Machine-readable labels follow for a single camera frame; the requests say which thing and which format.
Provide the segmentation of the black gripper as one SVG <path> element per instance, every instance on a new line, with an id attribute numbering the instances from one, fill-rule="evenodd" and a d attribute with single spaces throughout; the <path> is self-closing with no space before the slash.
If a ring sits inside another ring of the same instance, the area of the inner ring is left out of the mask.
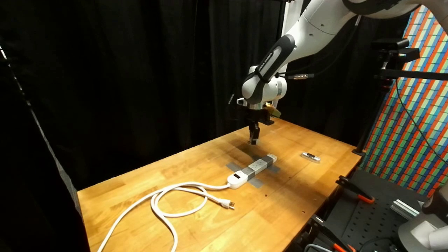
<path id="1" fill-rule="evenodd" d="M 261 109 L 261 111 L 254 111 L 248 109 L 247 111 L 247 122 L 249 125 L 249 143 L 255 144 L 259 140 L 259 132 L 261 132 L 261 123 L 263 125 L 273 125 L 273 121 L 270 119 L 270 114 L 268 109 Z"/>

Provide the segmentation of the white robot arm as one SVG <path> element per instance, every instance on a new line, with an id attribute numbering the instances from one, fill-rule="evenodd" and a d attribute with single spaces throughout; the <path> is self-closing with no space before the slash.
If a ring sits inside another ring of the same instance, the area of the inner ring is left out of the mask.
<path id="1" fill-rule="evenodd" d="M 354 17 L 395 18 L 417 6 L 426 6 L 448 32 L 448 0 L 311 0 L 242 83 L 237 104 L 248 111 L 249 143 L 258 143 L 259 123 L 273 125 L 272 102 L 287 93 L 286 79 L 277 76 L 286 65 L 322 51 Z"/>

